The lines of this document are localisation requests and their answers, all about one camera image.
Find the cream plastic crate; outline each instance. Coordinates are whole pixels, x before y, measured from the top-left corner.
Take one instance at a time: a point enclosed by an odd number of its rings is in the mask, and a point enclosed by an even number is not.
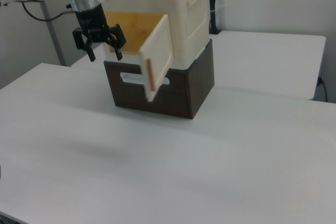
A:
[[[127,40],[121,61],[105,45],[106,61],[140,65],[149,100],[169,68],[188,69],[209,42],[206,0],[108,0],[103,8]]]

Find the white table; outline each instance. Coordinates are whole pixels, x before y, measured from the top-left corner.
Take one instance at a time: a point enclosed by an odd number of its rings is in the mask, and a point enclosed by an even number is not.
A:
[[[0,90],[0,211],[28,224],[336,220],[336,106],[213,89],[193,120],[116,108],[104,72]]]
[[[222,31],[211,39],[215,87],[313,99],[325,37]],[[94,63],[83,57],[72,67],[104,71],[103,46],[94,51]]]

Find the dark brown wooden box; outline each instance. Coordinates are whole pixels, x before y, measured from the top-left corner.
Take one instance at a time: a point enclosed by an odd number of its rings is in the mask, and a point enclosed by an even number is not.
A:
[[[153,102],[148,102],[144,87],[123,82],[120,73],[141,74],[140,66],[104,62],[116,106],[193,119],[214,86],[212,41],[186,70],[169,69],[170,84],[162,85]]]

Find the gray floor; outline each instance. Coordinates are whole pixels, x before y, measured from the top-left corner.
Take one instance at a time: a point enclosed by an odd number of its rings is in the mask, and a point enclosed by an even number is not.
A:
[[[8,219],[8,218],[6,218],[6,217],[4,217],[4,216],[2,216],[2,215],[0,215],[0,219],[1,219],[5,224],[14,224],[14,223],[16,223],[16,221],[13,221],[13,220],[11,220],[11,219]]]

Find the box handle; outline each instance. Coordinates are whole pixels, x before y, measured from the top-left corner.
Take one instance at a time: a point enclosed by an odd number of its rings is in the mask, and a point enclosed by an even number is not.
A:
[[[120,77],[122,78],[122,81],[125,83],[144,85],[142,74],[121,72]],[[169,85],[170,80],[167,77],[165,77],[163,79],[162,84]]]

